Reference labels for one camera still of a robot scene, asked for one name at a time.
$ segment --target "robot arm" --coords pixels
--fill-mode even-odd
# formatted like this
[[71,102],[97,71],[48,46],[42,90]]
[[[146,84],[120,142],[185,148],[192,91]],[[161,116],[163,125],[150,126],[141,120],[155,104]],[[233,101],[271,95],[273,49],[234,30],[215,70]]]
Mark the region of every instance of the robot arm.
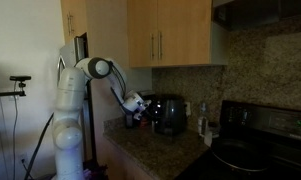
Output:
[[85,94],[86,78],[107,78],[111,92],[125,114],[138,119],[150,101],[134,91],[126,94],[126,75],[113,60],[86,58],[73,68],[65,68],[60,77],[53,118],[53,140],[57,175],[53,179],[83,180],[81,157],[82,130],[78,124]]

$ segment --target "granite countertop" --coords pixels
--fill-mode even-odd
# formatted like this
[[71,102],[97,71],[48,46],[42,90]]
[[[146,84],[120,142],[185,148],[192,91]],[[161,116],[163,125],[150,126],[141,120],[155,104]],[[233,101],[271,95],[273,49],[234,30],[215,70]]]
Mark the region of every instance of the granite countertop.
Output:
[[153,133],[151,126],[120,127],[105,132],[104,137],[150,176],[161,180],[174,179],[208,149],[191,130],[171,138]]

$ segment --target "wooden cabinet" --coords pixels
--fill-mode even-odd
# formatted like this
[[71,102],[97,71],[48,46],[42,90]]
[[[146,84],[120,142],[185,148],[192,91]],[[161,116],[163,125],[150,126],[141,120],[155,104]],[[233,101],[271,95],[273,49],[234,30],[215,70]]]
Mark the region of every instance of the wooden cabinet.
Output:
[[130,67],[214,64],[211,0],[127,0]]
[[87,32],[85,0],[61,0],[63,32],[65,42]]

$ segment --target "tile backsplash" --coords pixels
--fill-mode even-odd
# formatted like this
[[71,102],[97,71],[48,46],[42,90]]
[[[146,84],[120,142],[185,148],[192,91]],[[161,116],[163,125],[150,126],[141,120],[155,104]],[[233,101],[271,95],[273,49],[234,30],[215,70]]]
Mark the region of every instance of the tile backsplash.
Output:
[[227,66],[153,69],[153,90],[191,102],[188,128],[197,130],[200,104],[218,121],[224,99],[301,110],[301,17],[230,33]]

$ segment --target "stove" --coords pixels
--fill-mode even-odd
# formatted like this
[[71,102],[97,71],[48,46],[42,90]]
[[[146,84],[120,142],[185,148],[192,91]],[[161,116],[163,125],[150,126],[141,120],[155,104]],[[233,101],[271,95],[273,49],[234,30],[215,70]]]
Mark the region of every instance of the stove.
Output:
[[[234,101],[223,101],[220,136],[261,149],[268,160],[263,171],[242,171],[220,160],[210,148],[176,179],[256,180],[301,179],[301,112]],[[233,154],[240,159],[242,153]]]

